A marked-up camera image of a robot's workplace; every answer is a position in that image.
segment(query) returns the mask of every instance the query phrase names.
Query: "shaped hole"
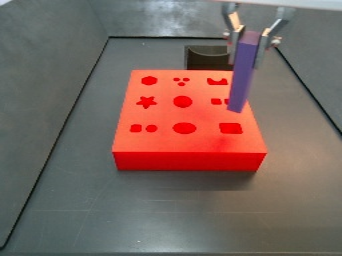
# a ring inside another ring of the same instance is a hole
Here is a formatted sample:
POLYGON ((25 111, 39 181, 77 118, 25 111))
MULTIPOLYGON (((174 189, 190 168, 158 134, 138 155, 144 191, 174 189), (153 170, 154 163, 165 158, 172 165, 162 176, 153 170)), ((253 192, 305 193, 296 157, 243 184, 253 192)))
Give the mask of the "shaped hole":
POLYGON ((190 106, 192 100, 186 96, 177 96, 173 98, 173 104, 180 108, 186 108, 190 106))
POLYGON ((212 78, 206 78, 208 85, 228 85, 228 81, 225 78, 221 78, 220 80, 213 80, 212 78))
POLYGON ((140 101, 136 102, 136 105, 141 105, 144 109, 149 108, 149 106, 156 105, 154 97, 140 97, 140 101))
POLYGON ((172 127, 173 131, 180 134, 189 134, 196 131, 196 126, 190 123, 177 123, 172 127))
POLYGON ((129 132, 140 132, 141 131, 141 125, 140 124, 132 124, 129 132))
POLYGON ((222 134, 241 134, 241 127, 237 123, 220 123, 218 130, 222 134))
POLYGON ((212 104, 212 105, 220 105, 220 104, 221 104, 220 99, 212 98, 212 99, 210 99, 210 104, 212 104))
POLYGON ((157 82, 157 78, 153 76, 145 76, 144 78, 141 78, 141 83, 144 85, 153 85, 156 84, 156 82, 157 82))
POLYGON ((156 130, 157 130, 156 125, 153 125, 153 124, 146 125, 146 127, 145 127, 146 132, 154 132, 156 130))

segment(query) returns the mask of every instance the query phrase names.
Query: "star-shaped hole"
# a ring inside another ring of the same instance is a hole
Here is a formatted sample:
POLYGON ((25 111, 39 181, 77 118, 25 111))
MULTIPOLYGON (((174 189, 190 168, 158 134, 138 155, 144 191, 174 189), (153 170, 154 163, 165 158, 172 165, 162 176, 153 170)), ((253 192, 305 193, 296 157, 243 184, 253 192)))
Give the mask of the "star-shaped hole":
POLYGON ((140 97, 140 101, 136 102, 136 105, 141 105, 146 109, 150 105, 156 105, 154 97, 140 97))

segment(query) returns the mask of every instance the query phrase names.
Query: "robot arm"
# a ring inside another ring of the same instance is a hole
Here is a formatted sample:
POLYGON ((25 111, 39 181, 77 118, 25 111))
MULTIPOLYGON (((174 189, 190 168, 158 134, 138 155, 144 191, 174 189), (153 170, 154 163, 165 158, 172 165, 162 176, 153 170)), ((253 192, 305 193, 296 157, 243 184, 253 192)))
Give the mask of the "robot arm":
POLYGON ((240 4, 236 4, 229 0, 218 1, 224 2, 221 3, 221 15, 228 28, 228 33, 225 33, 224 36, 228 37, 228 43, 230 45, 228 63, 233 65, 228 110, 240 112, 248 96, 253 69, 260 66, 264 50, 269 47, 276 47, 280 44, 281 38, 277 37, 276 34, 291 20, 295 8, 342 10, 342 0, 239 0, 239 3, 284 6, 277 7, 275 22, 269 27, 264 28, 257 35, 256 43, 253 42, 255 53, 252 55, 244 54, 244 48, 237 47, 243 44, 243 37, 248 37, 245 35, 245 26, 240 24, 237 16, 237 8, 240 4))

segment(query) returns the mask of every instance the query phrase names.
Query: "oval hole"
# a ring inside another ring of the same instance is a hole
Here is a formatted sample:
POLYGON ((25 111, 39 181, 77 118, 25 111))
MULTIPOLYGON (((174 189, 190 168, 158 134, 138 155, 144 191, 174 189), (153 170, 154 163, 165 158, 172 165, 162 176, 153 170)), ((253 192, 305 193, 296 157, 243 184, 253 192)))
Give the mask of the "oval hole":
POLYGON ((177 123, 173 125, 173 131, 180 134, 189 134, 196 131, 196 126, 190 123, 177 123))

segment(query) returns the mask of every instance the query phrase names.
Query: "purple rectangular prism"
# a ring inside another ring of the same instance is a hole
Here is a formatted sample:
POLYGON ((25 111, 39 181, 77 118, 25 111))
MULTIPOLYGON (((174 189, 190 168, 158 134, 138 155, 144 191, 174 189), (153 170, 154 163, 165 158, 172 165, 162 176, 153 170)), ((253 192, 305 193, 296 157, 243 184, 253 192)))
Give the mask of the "purple rectangular prism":
POLYGON ((228 110, 237 113, 248 97, 259 38, 259 32, 245 31, 237 42, 228 101, 228 110))

